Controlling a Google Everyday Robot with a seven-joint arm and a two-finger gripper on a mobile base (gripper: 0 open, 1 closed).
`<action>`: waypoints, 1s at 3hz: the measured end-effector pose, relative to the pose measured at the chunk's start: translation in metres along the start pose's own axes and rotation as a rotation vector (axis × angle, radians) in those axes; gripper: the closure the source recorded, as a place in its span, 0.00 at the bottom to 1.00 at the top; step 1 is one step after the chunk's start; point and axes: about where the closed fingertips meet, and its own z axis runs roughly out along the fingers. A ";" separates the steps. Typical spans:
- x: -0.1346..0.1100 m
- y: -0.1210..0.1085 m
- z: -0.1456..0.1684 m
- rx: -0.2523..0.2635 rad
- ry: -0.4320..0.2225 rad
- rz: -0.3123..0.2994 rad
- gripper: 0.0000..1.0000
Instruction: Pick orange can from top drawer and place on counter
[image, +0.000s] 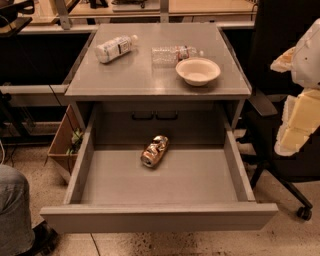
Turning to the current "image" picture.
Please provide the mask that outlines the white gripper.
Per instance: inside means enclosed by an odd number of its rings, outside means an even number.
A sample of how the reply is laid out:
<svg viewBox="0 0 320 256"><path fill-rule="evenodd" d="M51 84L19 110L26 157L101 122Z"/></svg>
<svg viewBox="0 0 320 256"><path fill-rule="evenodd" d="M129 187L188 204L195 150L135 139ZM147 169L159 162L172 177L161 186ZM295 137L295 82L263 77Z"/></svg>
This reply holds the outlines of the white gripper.
<svg viewBox="0 0 320 256"><path fill-rule="evenodd" d="M320 19L292 47L270 65L270 69L290 71L294 83L303 88L320 87ZM297 97L288 96L274 145L280 156L292 156L300 151L310 135L320 126L320 91L304 89Z"/></svg>

